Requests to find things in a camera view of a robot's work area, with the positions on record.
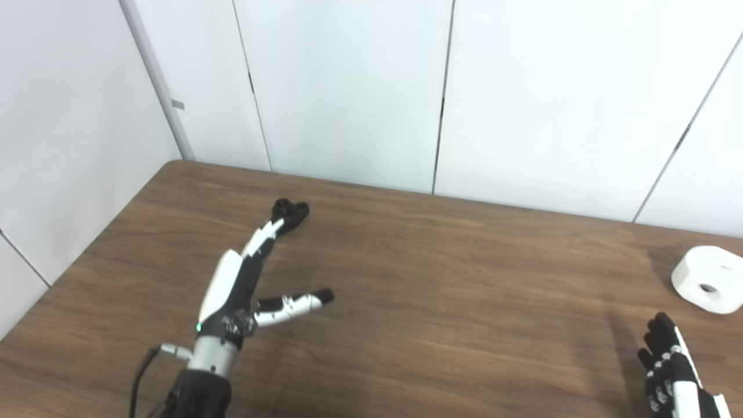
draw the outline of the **panel seam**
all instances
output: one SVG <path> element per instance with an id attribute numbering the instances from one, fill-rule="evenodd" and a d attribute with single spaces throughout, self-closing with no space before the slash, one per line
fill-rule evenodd
<path id="1" fill-rule="evenodd" d="M 671 164 L 671 160 L 676 156 L 676 152 L 678 151 L 679 148 L 681 148 L 681 144 L 687 138 L 687 135 L 689 134 L 689 131 L 692 128 L 692 125 L 696 121 L 697 116 L 699 116 L 699 112 L 701 111 L 702 107 L 704 107 L 704 104 L 707 102 L 707 99 L 710 98 L 710 94 L 712 94 L 712 90 L 715 88 L 715 86 L 717 85 L 717 82 L 720 80 L 720 76 L 722 75 L 723 71 L 725 71 L 727 64 L 733 58 L 733 55 L 735 54 L 736 50 L 740 46 L 742 39 L 743 39 L 743 32 L 741 32 L 741 34 L 738 36 L 738 40 L 736 40 L 736 43 L 733 45 L 733 49 L 730 50 L 730 53 L 727 55 L 727 58 L 722 63 L 722 67 L 720 67 L 720 71 L 718 71 L 717 75 L 715 76 L 715 79 L 712 81 L 712 84 L 710 85 L 710 88 L 707 90 L 707 93 L 704 95 L 701 102 L 699 103 L 699 106 L 697 107 L 696 112 L 694 112 L 694 115 L 692 115 L 692 118 L 689 121 L 689 124 L 687 125 L 686 129 L 684 129 L 684 132 L 681 133 L 681 137 L 678 139 L 678 142 L 676 143 L 676 146 L 673 148 L 673 151 L 671 151 L 671 155 L 668 156 L 668 159 L 666 160 L 666 163 L 663 165 L 663 168 L 659 172 L 658 177 L 655 178 L 655 181 L 650 187 L 650 190 L 645 195 L 645 199 L 643 199 L 642 204 L 640 204 L 640 208 L 637 209 L 637 213 L 635 214 L 635 217 L 632 218 L 632 223 L 637 223 L 637 219 L 640 217 L 640 214 L 643 212 L 643 209 L 645 209 L 645 205 L 647 205 L 647 202 L 650 200 L 650 196 L 652 196 L 653 192 L 655 192 L 655 188 L 658 186 L 658 183 L 661 181 L 663 174 L 666 172 L 666 169 Z"/>
<path id="2" fill-rule="evenodd" d="M 444 125 L 444 104 L 447 100 L 447 80 L 449 78 L 449 55 L 452 50 L 452 28 L 454 26 L 454 5 L 456 0 L 452 0 L 452 10 L 449 14 L 449 37 L 447 38 L 447 58 L 444 61 L 444 85 L 441 87 L 441 112 L 438 115 L 438 135 L 436 136 L 436 154 L 433 159 L 433 182 L 431 183 L 431 194 L 436 193 L 436 174 L 438 173 L 438 154 L 441 150 L 441 127 Z"/>
<path id="3" fill-rule="evenodd" d="M 23 260 L 24 263 L 26 263 L 26 266 L 28 266 L 28 268 L 31 269 L 31 271 L 33 271 L 33 273 L 36 274 L 36 276 L 38 276 L 39 279 L 41 279 L 41 281 L 48 288 L 51 288 L 51 284 L 49 284 L 49 282 L 44 278 L 44 276 L 42 276 L 42 274 L 39 273 L 39 270 L 37 270 L 36 267 L 34 267 L 33 264 L 31 264 L 31 261 L 29 261 L 29 259 L 26 258 L 26 256 L 21 252 L 21 250 L 18 247 L 16 247 L 15 244 L 13 244 L 13 241 L 11 241 L 10 238 L 8 238 L 8 236 L 5 235 L 5 232 L 3 232 L 2 230 L 0 230 L 0 237 L 2 237 L 5 240 L 5 242 L 7 242 L 8 245 L 10 245 L 10 247 L 13 249 L 13 251 L 16 252 L 16 254 L 19 255 L 19 257 L 21 257 L 21 259 Z"/>
<path id="4" fill-rule="evenodd" d="M 253 102 L 256 104 L 256 114 L 258 114 L 258 124 L 261 127 L 261 136 L 263 137 L 263 146 L 266 149 L 266 158 L 268 159 L 268 169 L 273 173 L 273 164 L 271 164 L 271 154 L 268 152 L 268 141 L 266 141 L 266 132 L 263 129 L 263 118 L 261 118 L 261 109 L 258 107 L 258 95 L 256 89 L 253 86 L 253 76 L 250 74 L 250 64 L 247 62 L 247 51 L 245 50 L 245 41 L 242 38 L 242 28 L 240 28 L 240 19 L 237 17 L 237 6 L 235 6 L 235 0 L 232 0 L 233 13 L 235 14 L 235 23 L 237 24 L 237 32 L 240 35 L 240 46 L 242 47 L 242 56 L 245 58 L 245 69 L 247 70 L 247 78 L 250 81 L 250 90 L 253 94 Z"/>

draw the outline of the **robotic hand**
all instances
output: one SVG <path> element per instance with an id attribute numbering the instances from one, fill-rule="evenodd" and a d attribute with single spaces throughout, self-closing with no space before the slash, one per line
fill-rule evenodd
<path id="1" fill-rule="evenodd" d="M 196 325 L 193 351 L 172 344 L 153 347 L 134 375 L 129 417 L 134 418 L 137 387 L 160 352 L 188 361 L 164 402 L 160 418 L 224 418 L 232 397 L 228 376 L 243 340 L 256 329 L 288 321 L 330 303 L 330 289 L 252 302 L 263 263 L 276 238 L 292 231 L 309 214 L 304 202 L 279 199 L 272 217 L 258 229 L 241 253 L 227 250 L 209 284 Z"/>
<path id="2" fill-rule="evenodd" d="M 646 370 L 645 395 L 653 418 L 730 418 L 722 395 L 703 389 L 684 338 L 661 312 L 648 323 L 648 349 L 637 357 Z"/>

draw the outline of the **roll of tape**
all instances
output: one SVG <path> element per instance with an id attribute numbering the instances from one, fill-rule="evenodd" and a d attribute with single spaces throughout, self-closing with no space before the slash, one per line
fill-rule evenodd
<path id="1" fill-rule="evenodd" d="M 671 281 L 682 298 L 709 312 L 730 314 L 743 306 L 743 258 L 722 248 L 690 249 Z"/>

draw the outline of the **white wall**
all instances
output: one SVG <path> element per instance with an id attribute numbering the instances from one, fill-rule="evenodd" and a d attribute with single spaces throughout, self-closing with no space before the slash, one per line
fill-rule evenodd
<path id="1" fill-rule="evenodd" d="M 740 43 L 637 221 L 743 237 Z"/>
<path id="2" fill-rule="evenodd" d="M 180 156 L 117 2 L 2 1 L 0 39 L 0 228 L 54 282 Z"/>
<path id="3" fill-rule="evenodd" d="M 270 170 L 232 2 L 123 0 L 123 6 L 159 73 L 158 87 L 184 104 L 170 111 L 183 128 L 187 157 Z"/>
<path id="4" fill-rule="evenodd" d="M 458 0 L 436 194 L 631 221 L 743 2 Z"/>
<path id="5" fill-rule="evenodd" d="M 430 193 L 451 0 L 236 0 L 273 170 Z"/>
<path id="6" fill-rule="evenodd" d="M 47 289 L 3 237 L 0 237 L 0 289 L 2 339 Z"/>

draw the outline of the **wooden table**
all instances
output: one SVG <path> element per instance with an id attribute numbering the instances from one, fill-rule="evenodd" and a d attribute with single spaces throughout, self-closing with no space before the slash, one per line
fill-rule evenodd
<path id="1" fill-rule="evenodd" d="M 649 418 L 635 351 L 661 310 L 743 415 L 743 312 L 669 284 L 688 248 L 743 240 L 178 161 L 0 343 L 0 416 L 124 417 L 146 349 L 192 345 L 218 258 L 279 197 L 311 215 L 256 294 L 337 299 L 246 341 L 231 417 Z M 139 417 L 181 367 L 155 360 Z"/>

